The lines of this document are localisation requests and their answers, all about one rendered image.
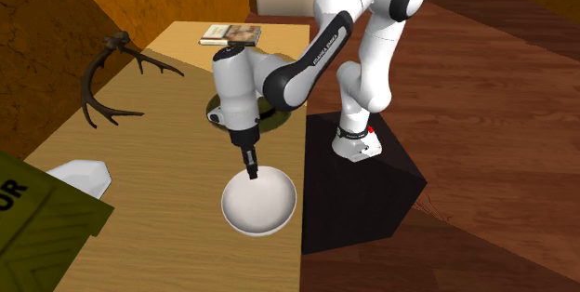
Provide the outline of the white faceted stone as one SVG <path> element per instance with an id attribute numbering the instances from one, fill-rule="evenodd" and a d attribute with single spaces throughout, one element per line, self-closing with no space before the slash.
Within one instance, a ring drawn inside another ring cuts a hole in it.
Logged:
<path id="1" fill-rule="evenodd" d="M 97 199 L 112 183 L 106 164 L 98 160 L 72 160 L 48 170 L 47 174 Z"/>

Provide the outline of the book with picture cover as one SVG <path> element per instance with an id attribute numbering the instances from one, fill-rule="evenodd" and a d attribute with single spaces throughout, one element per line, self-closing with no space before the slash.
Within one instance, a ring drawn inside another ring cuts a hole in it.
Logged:
<path id="1" fill-rule="evenodd" d="M 212 24 L 200 38 L 202 46 L 255 46 L 261 35 L 256 25 Z"/>

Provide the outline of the dark olive plate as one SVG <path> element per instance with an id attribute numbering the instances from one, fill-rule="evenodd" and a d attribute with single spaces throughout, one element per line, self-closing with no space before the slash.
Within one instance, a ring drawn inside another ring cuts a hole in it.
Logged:
<path id="1" fill-rule="evenodd" d="M 259 95 L 257 98 L 257 104 L 260 114 L 260 120 L 258 124 L 260 133 L 266 133 L 282 126 L 291 116 L 290 112 L 282 112 L 273 108 L 261 95 Z M 216 110 L 219 106 L 219 95 L 214 95 L 213 98 L 207 103 L 205 113 L 208 122 L 212 126 L 227 132 L 228 129 L 220 122 L 220 120 L 216 118 L 211 119 L 209 114 L 210 112 Z"/>

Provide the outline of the white bowl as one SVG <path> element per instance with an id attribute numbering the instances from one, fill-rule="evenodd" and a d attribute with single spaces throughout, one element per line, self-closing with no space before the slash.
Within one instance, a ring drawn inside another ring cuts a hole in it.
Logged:
<path id="1" fill-rule="evenodd" d="M 297 189 L 282 170 L 259 166 L 256 179 L 245 170 L 233 176 L 220 203 L 225 220 L 236 232 L 263 237 L 278 232 L 293 217 Z"/>

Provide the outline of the black robot stand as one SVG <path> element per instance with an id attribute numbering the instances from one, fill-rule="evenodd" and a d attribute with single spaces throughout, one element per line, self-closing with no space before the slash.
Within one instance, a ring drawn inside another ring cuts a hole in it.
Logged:
<path id="1" fill-rule="evenodd" d="M 427 185 L 378 113 L 369 118 L 381 154 L 352 163 L 334 153 L 339 112 L 306 123 L 302 253 L 391 237 Z"/>

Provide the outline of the olive green lettered box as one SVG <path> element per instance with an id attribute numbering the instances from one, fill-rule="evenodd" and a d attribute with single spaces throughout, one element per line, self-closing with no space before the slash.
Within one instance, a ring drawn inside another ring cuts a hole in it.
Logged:
<path id="1" fill-rule="evenodd" d="M 53 292 L 113 207 L 0 152 L 0 292 Z"/>

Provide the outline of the dark brown antler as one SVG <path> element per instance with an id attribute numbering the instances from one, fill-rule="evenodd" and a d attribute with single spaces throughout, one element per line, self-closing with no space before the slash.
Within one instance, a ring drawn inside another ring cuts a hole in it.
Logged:
<path id="1" fill-rule="evenodd" d="M 84 117 L 88 124 L 93 128 L 97 128 L 98 126 L 92 121 L 89 115 L 88 106 L 91 106 L 95 111 L 100 113 L 103 117 L 105 117 L 108 121 L 113 123 L 114 125 L 118 126 L 118 123 L 114 120 L 115 116 L 142 116 L 143 113 L 140 112 L 133 112 L 133 111 L 123 111 L 114 109 L 108 106 L 101 104 L 98 100 L 95 99 L 95 96 L 92 92 L 92 80 L 95 75 L 97 68 L 104 68 L 105 62 L 107 58 L 115 51 L 118 50 L 121 54 L 126 53 L 131 55 L 138 63 L 138 68 L 140 73 L 143 73 L 143 62 L 148 62 L 149 64 L 155 65 L 159 70 L 160 73 L 164 71 L 170 71 L 173 73 L 177 73 L 180 76 L 184 76 L 184 73 L 179 70 L 178 68 L 171 66 L 165 62 L 156 60 L 149 56 L 143 55 L 140 51 L 136 51 L 127 47 L 126 45 L 131 41 L 129 33 L 127 31 L 118 31 L 111 36 L 104 36 L 102 39 L 102 43 L 104 44 L 103 49 L 92 59 L 81 80 L 81 108 L 84 114 Z"/>

